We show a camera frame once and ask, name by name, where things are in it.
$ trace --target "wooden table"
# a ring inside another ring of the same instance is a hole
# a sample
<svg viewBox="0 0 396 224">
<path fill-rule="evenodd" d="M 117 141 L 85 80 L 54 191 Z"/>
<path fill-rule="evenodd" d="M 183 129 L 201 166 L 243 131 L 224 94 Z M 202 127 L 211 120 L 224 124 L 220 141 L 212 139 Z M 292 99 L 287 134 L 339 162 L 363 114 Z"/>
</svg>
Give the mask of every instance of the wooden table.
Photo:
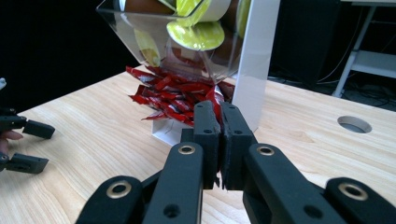
<svg viewBox="0 0 396 224">
<path fill-rule="evenodd" d="M 100 184 L 116 175 L 144 180 L 163 168 L 170 147 L 151 135 L 152 110 L 133 102 L 138 81 L 126 73 L 21 114 L 56 128 L 50 140 L 25 135 L 10 154 L 49 159 L 43 173 L 0 173 L 1 223 L 73 223 Z M 364 119 L 370 133 L 342 128 Z M 347 176 L 396 204 L 396 113 L 268 81 L 260 142 L 279 147 L 313 183 Z M 242 193 L 206 190 L 204 223 L 248 223 Z"/>
</svg>

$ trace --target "red snack packet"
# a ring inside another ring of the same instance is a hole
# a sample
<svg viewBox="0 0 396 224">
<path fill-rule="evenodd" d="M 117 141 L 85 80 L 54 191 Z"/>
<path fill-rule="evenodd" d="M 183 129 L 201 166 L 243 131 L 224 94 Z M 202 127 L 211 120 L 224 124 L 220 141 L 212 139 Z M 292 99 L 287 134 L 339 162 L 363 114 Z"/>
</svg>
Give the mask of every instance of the red snack packet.
<svg viewBox="0 0 396 224">
<path fill-rule="evenodd" d="M 174 86 L 176 86 L 176 82 L 171 77 L 165 77 L 154 85 L 154 89 L 157 91 L 176 91 L 177 89 L 173 88 Z"/>
<path fill-rule="evenodd" d="M 183 92 L 183 95 L 193 105 L 206 100 L 206 96 L 201 93 Z"/>
<path fill-rule="evenodd" d="M 165 114 L 180 113 L 180 111 L 175 106 L 166 102 L 161 102 L 161 109 L 165 112 Z"/>
<path fill-rule="evenodd" d="M 231 102 L 233 99 L 233 92 L 235 91 L 235 85 L 221 81 L 218 83 L 218 86 L 220 88 L 221 94 L 224 96 L 224 100 L 226 102 Z"/>
<path fill-rule="evenodd" d="M 194 110 L 194 105 L 185 100 L 173 100 L 171 104 L 177 108 L 181 113 L 186 113 Z"/>
<path fill-rule="evenodd" d="M 184 115 L 189 118 L 190 120 L 194 121 L 194 112 L 193 111 L 188 111 L 185 112 Z"/>
<path fill-rule="evenodd" d="M 147 97 L 161 97 L 161 94 L 150 87 L 144 86 L 144 89 L 141 91 L 143 96 Z"/>
<path fill-rule="evenodd" d="M 140 85 L 135 95 L 130 95 L 131 99 L 140 105 L 148 105 L 154 109 L 161 108 L 161 97 L 147 94 L 148 87 Z"/>
<path fill-rule="evenodd" d="M 175 86 L 179 91 L 207 94 L 211 87 L 199 82 L 186 83 Z"/>
<path fill-rule="evenodd" d="M 224 96 L 221 94 L 220 89 L 218 86 L 214 86 L 212 90 L 210 90 L 207 95 L 206 99 L 212 102 L 213 104 L 213 111 L 215 112 L 216 119 L 219 123 L 221 123 L 221 107 L 220 102 L 224 102 Z"/>
<path fill-rule="evenodd" d="M 190 125 L 190 126 L 194 125 L 194 122 L 192 121 L 192 119 L 190 119 L 188 116 L 186 116 L 184 114 L 178 114 L 178 113 L 172 113 L 172 112 L 170 112 L 170 113 L 165 112 L 165 114 L 171 119 L 178 120 L 178 121 L 185 123 L 187 125 Z"/>
<path fill-rule="evenodd" d="M 151 73 L 143 72 L 132 67 L 126 67 L 126 71 L 133 77 L 139 79 L 142 83 L 149 86 L 155 85 L 162 80 L 162 78 L 157 77 Z"/>
<path fill-rule="evenodd" d="M 175 92 L 175 91 L 161 91 L 160 95 L 163 99 L 166 100 L 182 100 L 184 99 L 183 94 L 180 92 Z"/>
<path fill-rule="evenodd" d="M 166 77 L 166 74 L 163 73 L 163 70 L 161 69 L 161 67 L 146 66 L 146 68 L 150 72 L 154 73 L 156 76 Z"/>
</svg>

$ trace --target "lime green plastic part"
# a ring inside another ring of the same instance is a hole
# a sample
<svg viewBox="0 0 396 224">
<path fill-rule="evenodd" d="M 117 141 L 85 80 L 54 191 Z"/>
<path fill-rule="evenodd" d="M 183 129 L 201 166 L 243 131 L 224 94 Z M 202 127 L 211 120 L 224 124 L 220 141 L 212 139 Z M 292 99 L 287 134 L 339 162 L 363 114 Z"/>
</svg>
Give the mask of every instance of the lime green plastic part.
<svg viewBox="0 0 396 224">
<path fill-rule="evenodd" d="M 160 66 L 160 52 L 158 51 L 157 44 L 149 33 L 134 29 L 134 37 L 136 38 L 137 46 L 140 52 L 151 66 Z"/>
<path fill-rule="evenodd" d="M 198 22 L 185 27 L 178 21 L 171 21 L 166 26 L 169 35 L 186 49 L 215 49 L 224 41 L 224 31 L 218 21 Z"/>
<path fill-rule="evenodd" d="M 239 0 L 238 10 L 236 11 L 236 32 L 241 38 L 245 37 L 249 11 L 250 0 Z"/>
<path fill-rule="evenodd" d="M 177 0 L 177 15 L 182 26 L 193 26 L 205 15 L 212 0 Z"/>
</svg>

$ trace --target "dark background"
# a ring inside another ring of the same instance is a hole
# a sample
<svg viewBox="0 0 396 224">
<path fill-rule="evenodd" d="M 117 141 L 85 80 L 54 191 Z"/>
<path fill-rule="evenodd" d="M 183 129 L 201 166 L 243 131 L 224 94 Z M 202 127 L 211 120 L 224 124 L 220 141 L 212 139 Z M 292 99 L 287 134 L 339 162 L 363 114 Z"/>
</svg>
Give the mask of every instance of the dark background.
<svg viewBox="0 0 396 224">
<path fill-rule="evenodd" d="M 115 76 L 125 70 L 125 65 L 138 65 L 96 13 L 101 2 L 0 0 L 0 77 L 7 80 L 7 86 L 0 91 L 0 106 L 14 107 L 21 112 Z M 282 27 L 276 31 L 273 56 L 278 56 L 277 63 L 281 65 L 295 62 L 293 64 L 300 66 L 305 62 L 306 66 L 295 71 L 280 70 L 281 76 L 309 82 L 308 89 L 314 90 L 318 79 L 326 77 L 350 50 L 347 43 L 360 10 L 332 5 L 338 3 L 337 0 L 282 0 L 279 13 L 282 18 L 278 19 L 278 26 Z M 396 7 L 380 7 L 375 21 L 361 47 L 395 54 Z M 325 81 L 336 81 L 345 62 L 346 59 Z M 396 86 L 394 78 L 365 74 L 354 76 L 350 81 L 391 89 Z"/>
<path fill-rule="evenodd" d="M 101 2 L 0 0 L 0 106 L 21 112 L 138 65 Z"/>
</svg>

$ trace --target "candy wrapper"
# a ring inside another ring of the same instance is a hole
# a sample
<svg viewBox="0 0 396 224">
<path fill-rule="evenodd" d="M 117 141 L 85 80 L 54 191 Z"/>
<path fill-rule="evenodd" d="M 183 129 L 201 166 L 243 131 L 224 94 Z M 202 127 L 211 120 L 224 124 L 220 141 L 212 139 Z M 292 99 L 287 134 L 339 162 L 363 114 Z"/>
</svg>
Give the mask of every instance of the candy wrapper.
<svg viewBox="0 0 396 224">
<path fill-rule="evenodd" d="M 176 119 L 193 126 L 194 105 L 209 100 L 213 104 L 216 118 L 220 120 L 220 102 L 231 102 L 234 85 L 221 81 L 218 85 L 194 82 L 161 68 L 148 68 L 153 73 L 132 67 L 126 71 L 142 82 L 131 99 L 140 105 L 156 110 L 144 119 Z"/>
</svg>

